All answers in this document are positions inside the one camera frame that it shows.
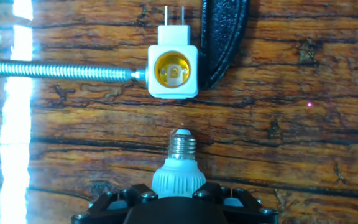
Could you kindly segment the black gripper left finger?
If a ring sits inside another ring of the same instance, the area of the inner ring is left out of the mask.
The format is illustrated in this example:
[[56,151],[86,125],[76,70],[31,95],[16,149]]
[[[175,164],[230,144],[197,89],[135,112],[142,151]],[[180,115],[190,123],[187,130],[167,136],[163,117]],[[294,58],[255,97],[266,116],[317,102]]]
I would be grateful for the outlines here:
[[158,194],[145,184],[104,192],[86,211],[74,214],[71,224],[122,224],[132,208],[153,200],[158,200]]

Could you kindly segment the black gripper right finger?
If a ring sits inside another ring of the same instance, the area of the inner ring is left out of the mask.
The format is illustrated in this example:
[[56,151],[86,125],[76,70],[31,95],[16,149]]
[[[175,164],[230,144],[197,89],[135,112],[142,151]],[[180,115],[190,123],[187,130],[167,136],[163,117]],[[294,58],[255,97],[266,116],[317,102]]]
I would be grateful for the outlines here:
[[278,224],[278,210],[263,206],[246,189],[206,182],[193,193],[193,199],[211,203],[228,223]]

